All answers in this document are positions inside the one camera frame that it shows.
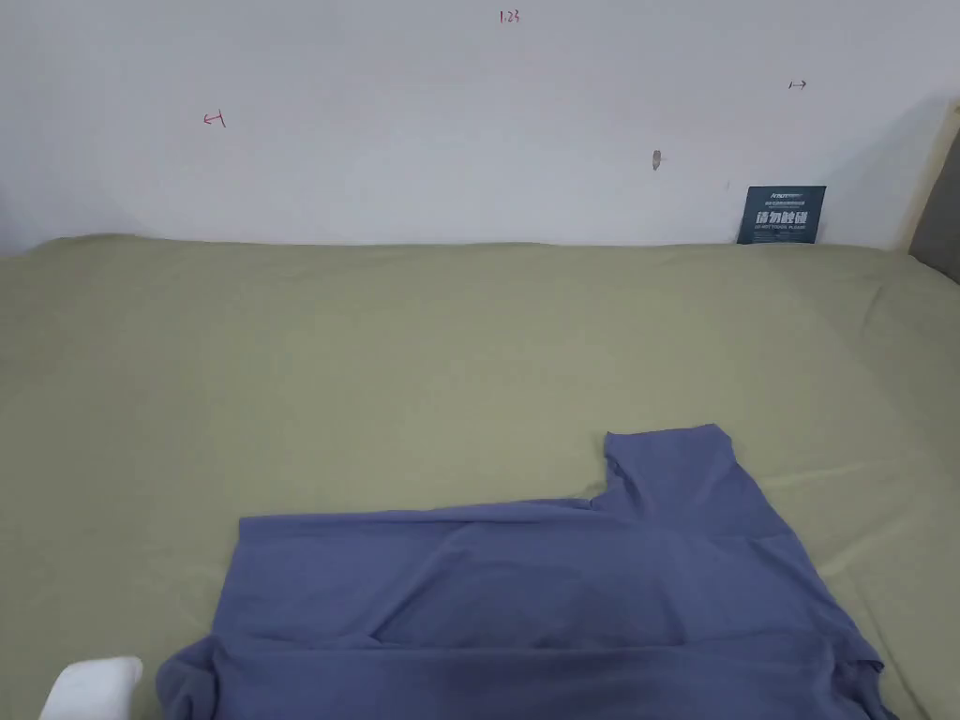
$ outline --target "wall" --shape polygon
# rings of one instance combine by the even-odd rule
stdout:
[[[0,248],[729,242],[777,183],[828,186],[822,242],[893,247],[958,26],[956,0],[11,2]]]

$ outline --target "dark blue sign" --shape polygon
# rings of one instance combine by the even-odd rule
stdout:
[[[767,185],[747,190],[736,242],[812,243],[817,239],[825,185]]]

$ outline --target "red marking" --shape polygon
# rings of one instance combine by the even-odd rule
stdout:
[[[227,123],[224,122],[224,114],[221,112],[221,110],[220,110],[219,108],[217,108],[217,112],[218,112],[219,114],[216,114],[216,115],[207,115],[206,113],[204,113],[204,122],[205,122],[207,125],[209,125],[209,124],[212,123],[214,120],[219,119],[219,120],[220,120],[220,124],[223,125],[224,127],[226,127],[226,126],[227,126]]]

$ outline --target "blue shirt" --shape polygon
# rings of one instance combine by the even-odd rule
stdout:
[[[245,518],[168,718],[882,718],[874,649],[715,425],[608,435],[606,492]]]

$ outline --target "green bed sheet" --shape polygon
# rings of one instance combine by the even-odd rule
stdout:
[[[97,236],[0,261],[0,715],[202,636],[240,516],[595,492],[716,422],[887,662],[960,718],[960,287],[819,246]]]

